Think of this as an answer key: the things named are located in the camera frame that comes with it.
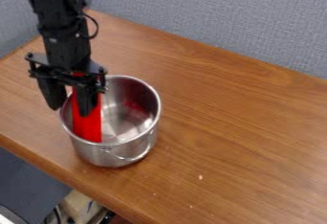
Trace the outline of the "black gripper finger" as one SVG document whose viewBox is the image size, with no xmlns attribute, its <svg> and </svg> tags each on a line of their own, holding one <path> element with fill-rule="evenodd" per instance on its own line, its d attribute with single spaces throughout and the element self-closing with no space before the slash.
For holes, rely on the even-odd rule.
<svg viewBox="0 0 327 224">
<path fill-rule="evenodd" d="M 86 117 L 98 103 L 98 92 L 95 86 L 75 87 L 77 111 L 81 117 Z"/>
<path fill-rule="evenodd" d="M 57 110 L 66 99 L 65 81 L 59 78 L 39 77 L 37 83 L 47 107 Z"/>
</svg>

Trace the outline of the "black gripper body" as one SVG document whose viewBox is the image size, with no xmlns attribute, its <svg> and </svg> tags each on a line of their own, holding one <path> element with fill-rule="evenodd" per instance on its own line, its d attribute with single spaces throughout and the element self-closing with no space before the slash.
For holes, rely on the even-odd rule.
<svg viewBox="0 0 327 224">
<path fill-rule="evenodd" d="M 29 76 L 41 89 L 103 89 L 105 68 L 90 57 L 90 39 L 97 34 L 86 30 L 39 30 L 42 53 L 27 53 Z"/>
</svg>

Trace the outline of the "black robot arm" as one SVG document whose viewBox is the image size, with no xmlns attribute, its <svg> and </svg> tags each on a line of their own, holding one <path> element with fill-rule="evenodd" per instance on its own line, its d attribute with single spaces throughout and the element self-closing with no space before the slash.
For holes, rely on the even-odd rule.
<svg viewBox="0 0 327 224">
<path fill-rule="evenodd" d="M 66 99 L 65 88 L 75 91 L 77 113 L 90 115 L 105 91 L 105 68 L 90 58 L 90 40 L 97 32 L 87 31 L 91 17 L 82 11 L 85 0 L 27 0 L 37 15 L 37 30 L 43 51 L 29 53 L 29 77 L 38 83 L 46 105 L 55 110 Z"/>
</svg>

